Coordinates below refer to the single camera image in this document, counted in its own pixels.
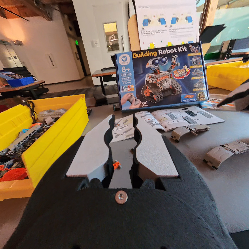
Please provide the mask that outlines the grey hinged panel with axle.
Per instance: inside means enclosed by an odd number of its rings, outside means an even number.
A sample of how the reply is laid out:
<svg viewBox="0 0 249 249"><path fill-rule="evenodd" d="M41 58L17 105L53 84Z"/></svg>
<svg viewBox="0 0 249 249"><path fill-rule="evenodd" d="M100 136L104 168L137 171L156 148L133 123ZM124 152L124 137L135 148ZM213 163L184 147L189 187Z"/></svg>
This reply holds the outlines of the grey hinged panel with axle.
<svg viewBox="0 0 249 249"><path fill-rule="evenodd" d="M171 138L174 141L179 142L180 138L186 134L191 133L197 136L198 133L208 131L209 129L210 129L210 126L202 125L202 124L181 126L172 131Z"/></svg>

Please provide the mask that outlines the colour cover booklet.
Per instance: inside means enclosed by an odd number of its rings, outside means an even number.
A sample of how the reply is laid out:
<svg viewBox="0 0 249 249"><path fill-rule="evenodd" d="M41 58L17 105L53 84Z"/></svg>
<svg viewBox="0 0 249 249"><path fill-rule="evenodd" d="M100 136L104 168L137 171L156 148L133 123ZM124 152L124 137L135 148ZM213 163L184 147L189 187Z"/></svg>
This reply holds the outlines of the colour cover booklet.
<svg viewBox="0 0 249 249"><path fill-rule="evenodd" d="M223 101L226 97L227 95L222 95L222 94L209 94L209 100L202 102L200 106L202 109L205 110L215 109L215 110L236 111L234 102L217 107L217 104Z"/></svg>

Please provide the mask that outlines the white door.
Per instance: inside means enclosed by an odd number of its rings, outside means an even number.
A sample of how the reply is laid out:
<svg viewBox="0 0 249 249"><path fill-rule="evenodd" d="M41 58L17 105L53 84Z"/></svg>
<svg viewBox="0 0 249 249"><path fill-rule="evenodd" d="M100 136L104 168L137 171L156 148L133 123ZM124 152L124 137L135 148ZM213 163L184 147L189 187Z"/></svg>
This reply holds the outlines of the white door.
<svg viewBox="0 0 249 249"><path fill-rule="evenodd" d="M97 1L93 5L98 40L98 69L114 66L111 55L130 51L128 3Z"/></svg>

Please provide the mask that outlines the cardboard stand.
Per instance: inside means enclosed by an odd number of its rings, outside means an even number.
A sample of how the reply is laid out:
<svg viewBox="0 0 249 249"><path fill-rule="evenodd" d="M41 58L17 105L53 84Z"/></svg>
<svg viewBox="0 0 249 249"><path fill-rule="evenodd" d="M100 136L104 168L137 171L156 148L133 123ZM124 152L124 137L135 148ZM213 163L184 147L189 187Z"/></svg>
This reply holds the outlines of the cardboard stand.
<svg viewBox="0 0 249 249"><path fill-rule="evenodd" d="M133 14L129 18L127 29L128 29L128 34L129 34L129 42L130 42L131 51L141 50L136 14Z"/></svg>

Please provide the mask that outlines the blue bin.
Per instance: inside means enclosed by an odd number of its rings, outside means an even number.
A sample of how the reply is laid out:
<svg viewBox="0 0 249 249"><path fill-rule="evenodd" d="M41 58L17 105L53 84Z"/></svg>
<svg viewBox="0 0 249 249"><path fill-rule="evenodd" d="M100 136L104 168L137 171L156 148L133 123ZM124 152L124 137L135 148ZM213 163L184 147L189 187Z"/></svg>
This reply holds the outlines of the blue bin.
<svg viewBox="0 0 249 249"><path fill-rule="evenodd" d="M20 79L11 78L11 79L7 80L7 82L12 88L17 88L17 87L32 84L35 81L34 81L33 77L25 77L25 78L20 78Z"/></svg>

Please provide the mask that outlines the orange toothed wheel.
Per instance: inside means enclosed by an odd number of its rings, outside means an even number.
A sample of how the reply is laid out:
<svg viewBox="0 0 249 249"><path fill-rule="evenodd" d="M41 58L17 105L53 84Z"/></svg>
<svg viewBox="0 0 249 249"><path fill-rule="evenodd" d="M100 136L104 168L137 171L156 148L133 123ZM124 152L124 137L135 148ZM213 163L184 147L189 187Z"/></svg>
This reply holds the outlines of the orange toothed wheel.
<svg viewBox="0 0 249 249"><path fill-rule="evenodd" d="M6 181L16 181L16 180L23 180L27 177L27 172L25 168L16 168L9 170L8 172L4 173L2 178L0 179L1 182Z"/></svg>

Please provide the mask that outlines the yellow storage bin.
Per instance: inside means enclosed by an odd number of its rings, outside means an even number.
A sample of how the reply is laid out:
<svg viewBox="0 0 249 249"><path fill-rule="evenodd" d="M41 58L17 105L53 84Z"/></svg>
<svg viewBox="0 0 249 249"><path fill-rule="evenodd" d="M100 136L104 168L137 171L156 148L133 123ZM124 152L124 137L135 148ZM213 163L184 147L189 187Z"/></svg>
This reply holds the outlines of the yellow storage bin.
<svg viewBox="0 0 249 249"><path fill-rule="evenodd" d="M206 77L209 86L233 91L249 79L249 61L208 65Z"/></svg>

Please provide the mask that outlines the grey desk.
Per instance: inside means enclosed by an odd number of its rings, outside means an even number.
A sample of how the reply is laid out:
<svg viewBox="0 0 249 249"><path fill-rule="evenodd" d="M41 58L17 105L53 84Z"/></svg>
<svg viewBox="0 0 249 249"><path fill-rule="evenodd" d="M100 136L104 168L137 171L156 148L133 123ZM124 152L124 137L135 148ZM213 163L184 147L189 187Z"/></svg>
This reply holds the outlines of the grey desk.
<svg viewBox="0 0 249 249"><path fill-rule="evenodd" d="M116 119L130 115L114 111L112 105L92 107L89 122L82 135L98 125L110 114ZM207 110L225 120L211 125L198 136L187 134L179 143L172 141L171 132L162 132L196 166L213 194L219 214L229 233L248 230L248 152L234 155L224 161L218 170L203 162L212 148L227 142L242 141L248 144L248 111ZM120 161L122 169L114 172L110 188L131 188L129 170L132 165L131 148L135 140L112 143L113 158ZM1 201L1 248L15 231L29 198L12 198Z"/></svg>

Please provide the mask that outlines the printed paper sheet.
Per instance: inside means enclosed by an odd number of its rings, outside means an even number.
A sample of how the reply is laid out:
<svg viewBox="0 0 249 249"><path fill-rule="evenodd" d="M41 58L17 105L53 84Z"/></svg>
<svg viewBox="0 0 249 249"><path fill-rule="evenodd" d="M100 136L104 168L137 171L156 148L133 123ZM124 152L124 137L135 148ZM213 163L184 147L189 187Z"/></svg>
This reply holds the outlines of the printed paper sheet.
<svg viewBox="0 0 249 249"><path fill-rule="evenodd" d="M195 0L135 0L140 49L199 42Z"/></svg>

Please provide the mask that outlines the pile of building parts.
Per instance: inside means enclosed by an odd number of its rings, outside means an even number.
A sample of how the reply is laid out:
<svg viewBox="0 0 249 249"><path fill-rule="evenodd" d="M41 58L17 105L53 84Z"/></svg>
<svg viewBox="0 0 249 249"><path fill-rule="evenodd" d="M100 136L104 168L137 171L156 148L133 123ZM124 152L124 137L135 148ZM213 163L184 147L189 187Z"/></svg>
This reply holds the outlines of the pile of building parts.
<svg viewBox="0 0 249 249"><path fill-rule="evenodd" d="M39 113L36 113L34 107L29 109L33 120L30 128L21 130L17 138L0 152L0 178L9 170L25 168L22 154L67 112L65 108L48 109Z"/></svg>

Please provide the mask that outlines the blue printed box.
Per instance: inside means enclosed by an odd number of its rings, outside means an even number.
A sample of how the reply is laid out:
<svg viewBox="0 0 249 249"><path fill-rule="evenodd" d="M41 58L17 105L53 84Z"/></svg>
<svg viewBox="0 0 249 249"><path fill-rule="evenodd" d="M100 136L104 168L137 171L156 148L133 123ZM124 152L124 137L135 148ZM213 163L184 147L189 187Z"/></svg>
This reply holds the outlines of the blue printed box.
<svg viewBox="0 0 249 249"><path fill-rule="evenodd" d="M8 72L8 71L0 71L0 77L4 78L5 80L9 81L9 80L19 80L19 79L23 79L25 78L24 76L20 76L18 74L15 74L13 72Z"/></svg>

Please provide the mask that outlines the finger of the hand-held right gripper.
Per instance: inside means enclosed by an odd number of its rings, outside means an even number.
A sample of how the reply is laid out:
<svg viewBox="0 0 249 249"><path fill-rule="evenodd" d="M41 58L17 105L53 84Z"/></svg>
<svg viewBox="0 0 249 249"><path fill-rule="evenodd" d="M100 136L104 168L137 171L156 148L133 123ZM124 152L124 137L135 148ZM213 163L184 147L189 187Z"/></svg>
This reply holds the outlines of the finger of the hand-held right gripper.
<svg viewBox="0 0 249 249"><path fill-rule="evenodd" d="M217 107L234 102L235 108L238 111L249 111L249 79L243 82L234 91L217 104Z"/></svg>

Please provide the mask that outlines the open instruction booklet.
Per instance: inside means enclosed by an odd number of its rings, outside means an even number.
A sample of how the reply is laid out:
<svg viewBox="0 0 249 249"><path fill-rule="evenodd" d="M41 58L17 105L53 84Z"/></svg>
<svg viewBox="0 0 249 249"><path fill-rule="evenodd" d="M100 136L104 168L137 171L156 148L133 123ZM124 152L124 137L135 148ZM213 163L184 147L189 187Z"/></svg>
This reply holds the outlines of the open instruction booklet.
<svg viewBox="0 0 249 249"><path fill-rule="evenodd" d="M216 117L197 106L156 110L152 113L149 111L140 111L135 114L152 126L152 128L156 130L163 130L165 132L182 126L210 125L224 122L223 119ZM133 114L115 119L115 125L112 133L112 143L133 138Z"/></svg>

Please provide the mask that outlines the wooden table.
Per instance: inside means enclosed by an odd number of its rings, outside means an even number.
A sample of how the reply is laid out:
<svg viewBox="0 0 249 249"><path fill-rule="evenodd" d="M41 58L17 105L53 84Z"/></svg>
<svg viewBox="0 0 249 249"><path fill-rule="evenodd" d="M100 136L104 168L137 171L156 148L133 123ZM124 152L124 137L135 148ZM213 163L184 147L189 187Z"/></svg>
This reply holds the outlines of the wooden table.
<svg viewBox="0 0 249 249"><path fill-rule="evenodd" d="M45 83L44 81L35 81L32 84L26 85L26 86L21 86L21 87L17 87L17 88L12 88L10 86L8 87L3 87L0 89L0 94L1 94L1 98L14 98L19 95L19 90L30 87L30 86L34 86L34 85L41 85L44 87L43 83Z"/></svg>

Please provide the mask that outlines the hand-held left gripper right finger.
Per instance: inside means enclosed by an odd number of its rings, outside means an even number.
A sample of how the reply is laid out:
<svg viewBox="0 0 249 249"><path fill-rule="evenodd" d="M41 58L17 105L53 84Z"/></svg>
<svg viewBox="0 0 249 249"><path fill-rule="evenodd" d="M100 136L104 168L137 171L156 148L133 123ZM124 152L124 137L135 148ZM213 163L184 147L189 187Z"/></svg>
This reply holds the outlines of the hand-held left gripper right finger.
<svg viewBox="0 0 249 249"><path fill-rule="evenodd" d="M157 182L160 178L178 178L163 136L137 113L133 114L133 127L137 144L129 171L132 188L140 188L146 180Z"/></svg>

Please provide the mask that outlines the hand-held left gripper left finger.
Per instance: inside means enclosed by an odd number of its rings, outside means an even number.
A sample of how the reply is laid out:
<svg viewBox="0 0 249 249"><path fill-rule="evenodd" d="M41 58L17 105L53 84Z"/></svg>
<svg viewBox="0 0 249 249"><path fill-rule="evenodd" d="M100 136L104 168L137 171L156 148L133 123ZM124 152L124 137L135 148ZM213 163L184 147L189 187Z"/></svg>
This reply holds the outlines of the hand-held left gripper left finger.
<svg viewBox="0 0 249 249"><path fill-rule="evenodd" d="M110 147L114 124L115 116L109 115L84 136L66 173L67 177L81 177L88 182L98 179L104 188L109 187L114 173Z"/></svg>

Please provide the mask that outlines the black angled panel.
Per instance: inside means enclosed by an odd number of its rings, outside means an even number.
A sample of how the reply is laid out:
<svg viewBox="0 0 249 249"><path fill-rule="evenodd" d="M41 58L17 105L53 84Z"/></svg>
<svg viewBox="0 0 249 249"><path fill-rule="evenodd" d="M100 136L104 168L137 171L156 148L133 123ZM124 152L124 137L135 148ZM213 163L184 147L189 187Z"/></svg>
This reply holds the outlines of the black angled panel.
<svg viewBox="0 0 249 249"><path fill-rule="evenodd" d="M225 28L226 28L225 24L206 26L199 36L199 41L202 44L210 43Z"/></svg>

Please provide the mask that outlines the yellow parts bin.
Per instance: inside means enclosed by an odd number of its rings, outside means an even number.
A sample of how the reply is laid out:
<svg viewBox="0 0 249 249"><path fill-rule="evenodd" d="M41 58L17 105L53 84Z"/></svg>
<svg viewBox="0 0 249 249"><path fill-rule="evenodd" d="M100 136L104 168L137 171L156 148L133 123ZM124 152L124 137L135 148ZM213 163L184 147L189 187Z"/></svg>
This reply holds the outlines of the yellow parts bin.
<svg viewBox="0 0 249 249"><path fill-rule="evenodd" d="M0 201L30 197L51 165L82 135L88 121L85 95L33 100L35 111L66 109L59 118L22 155L29 179L4 181L0 184ZM22 129L32 124L28 107L17 105L0 113L0 149L6 149Z"/></svg>

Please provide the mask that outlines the small grey table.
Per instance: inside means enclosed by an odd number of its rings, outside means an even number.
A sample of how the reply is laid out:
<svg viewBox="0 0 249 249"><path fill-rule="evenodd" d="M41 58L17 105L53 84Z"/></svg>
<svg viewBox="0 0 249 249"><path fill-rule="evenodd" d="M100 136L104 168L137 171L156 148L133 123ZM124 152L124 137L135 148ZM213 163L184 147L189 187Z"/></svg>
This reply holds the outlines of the small grey table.
<svg viewBox="0 0 249 249"><path fill-rule="evenodd" d="M101 71L101 70L96 70L91 76L95 78L100 79L100 84L101 84L101 90L102 93L106 96L106 91L104 87L104 83L107 82L115 82L117 83L117 77L113 75L116 75L116 70L108 70L108 71Z"/></svg>

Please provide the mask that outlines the black office chair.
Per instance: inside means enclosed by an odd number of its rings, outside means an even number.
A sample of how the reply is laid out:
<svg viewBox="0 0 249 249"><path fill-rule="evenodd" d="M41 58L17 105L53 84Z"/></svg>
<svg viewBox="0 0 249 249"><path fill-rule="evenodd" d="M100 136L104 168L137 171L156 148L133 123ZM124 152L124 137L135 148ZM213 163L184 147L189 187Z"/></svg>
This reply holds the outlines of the black office chair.
<svg viewBox="0 0 249 249"><path fill-rule="evenodd" d="M19 90L19 95L24 98L30 98L33 100L40 99L43 94L46 94L49 91L48 88L45 88L41 85L34 85L24 89Z"/></svg>

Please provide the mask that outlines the blue robot kit box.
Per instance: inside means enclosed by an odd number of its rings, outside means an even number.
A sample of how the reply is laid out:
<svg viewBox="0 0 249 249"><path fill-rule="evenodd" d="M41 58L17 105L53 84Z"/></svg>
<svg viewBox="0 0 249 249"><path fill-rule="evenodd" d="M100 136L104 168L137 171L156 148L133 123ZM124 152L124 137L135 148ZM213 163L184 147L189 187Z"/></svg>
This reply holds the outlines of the blue robot kit box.
<svg viewBox="0 0 249 249"><path fill-rule="evenodd" d="M201 42L115 54L121 111L209 100Z"/></svg>

